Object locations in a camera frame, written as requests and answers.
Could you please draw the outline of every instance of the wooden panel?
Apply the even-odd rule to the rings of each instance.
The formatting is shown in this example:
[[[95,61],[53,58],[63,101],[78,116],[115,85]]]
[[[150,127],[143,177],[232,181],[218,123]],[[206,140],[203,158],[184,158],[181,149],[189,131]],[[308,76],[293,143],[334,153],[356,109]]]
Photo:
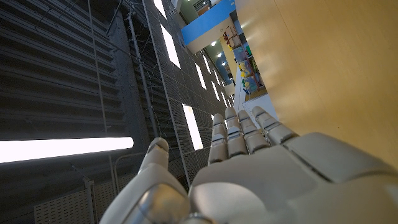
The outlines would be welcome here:
[[[279,119],[398,168],[398,2],[236,0]]]

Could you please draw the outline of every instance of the robotic hand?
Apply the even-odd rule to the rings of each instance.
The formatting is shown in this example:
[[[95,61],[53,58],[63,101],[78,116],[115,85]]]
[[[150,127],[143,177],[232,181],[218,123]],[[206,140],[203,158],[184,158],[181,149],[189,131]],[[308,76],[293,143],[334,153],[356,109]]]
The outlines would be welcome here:
[[[320,133],[298,136],[262,108],[213,120],[208,166],[187,195],[154,139],[140,171],[101,223],[398,223],[398,175]]]

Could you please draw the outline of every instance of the metal mesh wall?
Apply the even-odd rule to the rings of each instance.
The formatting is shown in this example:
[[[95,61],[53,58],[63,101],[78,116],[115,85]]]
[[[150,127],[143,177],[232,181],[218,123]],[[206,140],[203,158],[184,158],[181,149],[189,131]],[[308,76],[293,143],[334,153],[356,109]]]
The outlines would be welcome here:
[[[114,199],[114,191],[112,182],[106,182],[99,185],[94,185],[95,194],[95,210],[97,217],[100,220],[104,215],[105,210]]]
[[[122,177],[119,177],[119,188],[120,191],[132,180],[137,174],[128,174]]]
[[[57,198],[34,207],[35,223],[90,223],[87,191]]]
[[[143,1],[144,10],[172,114],[178,145],[183,154],[183,162],[187,167],[189,182],[191,182],[199,169],[207,163],[211,142],[211,115],[224,114],[225,111],[222,99],[220,98],[221,101],[216,99],[211,81],[215,83],[219,95],[224,90],[216,80],[213,71],[216,68],[212,63],[209,63],[211,73],[208,72],[202,56],[204,52],[192,55],[184,45],[179,44],[179,36],[182,34],[177,23],[176,10],[170,1],[163,0],[162,2],[167,18],[159,12],[153,1]],[[169,60],[161,25],[173,37],[181,68]],[[200,84],[195,63],[201,68],[207,90]],[[182,104],[193,108],[203,149],[195,151],[193,148]]]

